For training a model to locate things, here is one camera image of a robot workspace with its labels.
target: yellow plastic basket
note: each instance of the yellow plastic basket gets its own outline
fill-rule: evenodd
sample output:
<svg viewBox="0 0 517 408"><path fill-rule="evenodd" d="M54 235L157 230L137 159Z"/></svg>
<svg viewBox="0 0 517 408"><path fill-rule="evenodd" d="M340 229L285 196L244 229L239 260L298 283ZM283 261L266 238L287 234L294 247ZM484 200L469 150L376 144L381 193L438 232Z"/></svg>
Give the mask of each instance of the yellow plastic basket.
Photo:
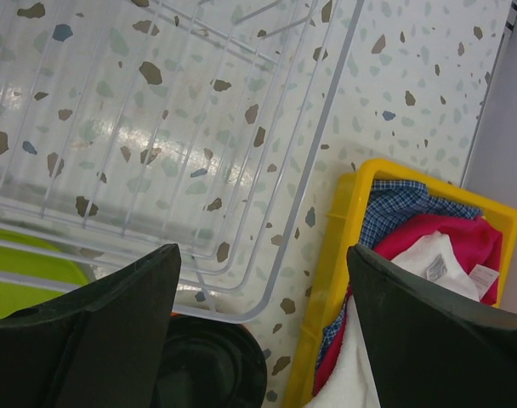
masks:
<svg viewBox="0 0 517 408"><path fill-rule="evenodd" d="M500 304L517 238L517 211L391 161L367 161L357 173L345 174L338 181L332 210L327 215L327 232L287 385L286 408L300 407L311 400L322 329L334 321L342 308L349 281L346 254L348 248L359 241L374 179L416 180L425 183L433 196L481 208L486 220L503 233L498 302L494 306Z"/></svg>

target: white cloth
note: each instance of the white cloth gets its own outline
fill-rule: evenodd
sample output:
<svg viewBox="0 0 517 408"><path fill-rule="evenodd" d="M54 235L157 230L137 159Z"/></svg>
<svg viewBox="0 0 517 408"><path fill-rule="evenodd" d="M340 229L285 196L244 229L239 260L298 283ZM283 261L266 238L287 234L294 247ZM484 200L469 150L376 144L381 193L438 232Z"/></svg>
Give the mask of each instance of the white cloth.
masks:
<svg viewBox="0 0 517 408"><path fill-rule="evenodd" d="M478 289L455 258L449 235L424 235L391 262L466 298L480 301Z"/></svg>
<svg viewBox="0 0 517 408"><path fill-rule="evenodd" d="M355 300L347 303L348 319L338 361L327 383L308 408L380 408Z"/></svg>

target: lime green object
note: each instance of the lime green object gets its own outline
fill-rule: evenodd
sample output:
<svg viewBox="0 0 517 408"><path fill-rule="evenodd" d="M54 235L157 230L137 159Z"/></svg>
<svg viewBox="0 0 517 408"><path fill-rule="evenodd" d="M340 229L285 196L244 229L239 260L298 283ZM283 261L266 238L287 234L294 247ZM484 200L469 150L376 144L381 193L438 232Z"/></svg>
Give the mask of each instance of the lime green object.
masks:
<svg viewBox="0 0 517 408"><path fill-rule="evenodd" d="M0 240L60 252L59 248L44 240L3 229L0 229ZM0 246L0 271L79 286L88 283L87 276L76 263L2 246ZM0 282L0 319L11 315L16 310L46 302L61 294L47 289Z"/></svg>

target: gray wall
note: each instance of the gray wall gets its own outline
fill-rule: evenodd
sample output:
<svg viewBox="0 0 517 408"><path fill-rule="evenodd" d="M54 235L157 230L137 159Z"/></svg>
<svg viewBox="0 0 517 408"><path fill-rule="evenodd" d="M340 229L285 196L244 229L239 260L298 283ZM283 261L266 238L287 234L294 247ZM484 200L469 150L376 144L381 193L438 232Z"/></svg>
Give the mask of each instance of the gray wall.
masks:
<svg viewBox="0 0 517 408"><path fill-rule="evenodd" d="M517 24L500 60L463 186L517 208ZM517 313L517 246L501 308Z"/></svg>

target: plaid shirt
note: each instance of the plaid shirt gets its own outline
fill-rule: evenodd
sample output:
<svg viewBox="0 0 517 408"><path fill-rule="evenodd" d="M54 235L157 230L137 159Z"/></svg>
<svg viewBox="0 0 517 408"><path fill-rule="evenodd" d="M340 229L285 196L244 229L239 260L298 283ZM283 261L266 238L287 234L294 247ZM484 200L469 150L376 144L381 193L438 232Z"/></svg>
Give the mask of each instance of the plaid shirt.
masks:
<svg viewBox="0 0 517 408"><path fill-rule="evenodd" d="M429 194L426 184L411 180L376 180L372 184L359 243L374 248L393 230L418 214L446 215L474 219L481 210ZM336 320L323 329L323 340L315 368L321 364L325 353L342 327L345 304Z"/></svg>

